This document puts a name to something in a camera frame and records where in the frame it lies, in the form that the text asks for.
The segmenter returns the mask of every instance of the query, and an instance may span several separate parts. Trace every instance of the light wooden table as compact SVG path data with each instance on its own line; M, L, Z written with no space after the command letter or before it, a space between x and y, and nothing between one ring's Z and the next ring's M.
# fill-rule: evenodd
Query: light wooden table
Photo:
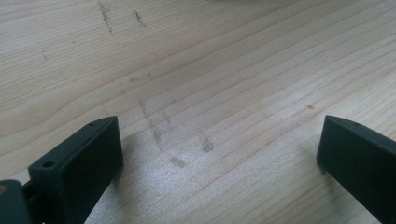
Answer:
M87 223L376 223L316 165L324 116L396 139L396 1L2 0L0 179L118 115Z

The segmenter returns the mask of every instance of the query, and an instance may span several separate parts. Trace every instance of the wooden surface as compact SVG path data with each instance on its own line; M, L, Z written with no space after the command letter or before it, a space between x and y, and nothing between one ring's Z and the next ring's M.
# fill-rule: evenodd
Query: wooden surface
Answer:
M118 115L87 223L376 223L316 165L324 116L396 139L396 1L2 0L0 179Z

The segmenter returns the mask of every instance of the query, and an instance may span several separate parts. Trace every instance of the wooden board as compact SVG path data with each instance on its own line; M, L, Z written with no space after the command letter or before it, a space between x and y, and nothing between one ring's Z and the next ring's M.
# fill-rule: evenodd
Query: wooden board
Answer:
M376 223L316 165L324 116L396 139L396 1L2 0L0 178L119 116L87 223Z

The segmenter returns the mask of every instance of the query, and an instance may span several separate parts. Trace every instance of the small spot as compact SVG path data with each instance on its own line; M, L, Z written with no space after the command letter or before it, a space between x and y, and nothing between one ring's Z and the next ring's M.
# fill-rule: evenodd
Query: small spot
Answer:
M206 138L203 143L203 151L207 153L213 150L213 148L214 148L213 143L208 138Z
M184 168L187 165L186 162L184 162L183 160L178 159L176 157L172 157L171 162L172 162L172 164L174 164L174 166L176 166L178 168Z

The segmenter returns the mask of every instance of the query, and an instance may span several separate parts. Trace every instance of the small hole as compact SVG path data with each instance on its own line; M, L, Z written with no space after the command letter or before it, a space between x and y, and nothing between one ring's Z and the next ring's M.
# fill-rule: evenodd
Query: small hole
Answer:
M7 191L7 187L3 186L3 185L0 185L0 194L4 193L6 191Z
M51 167L53 165L55 165L55 161L46 161L43 163L43 166L46 168Z

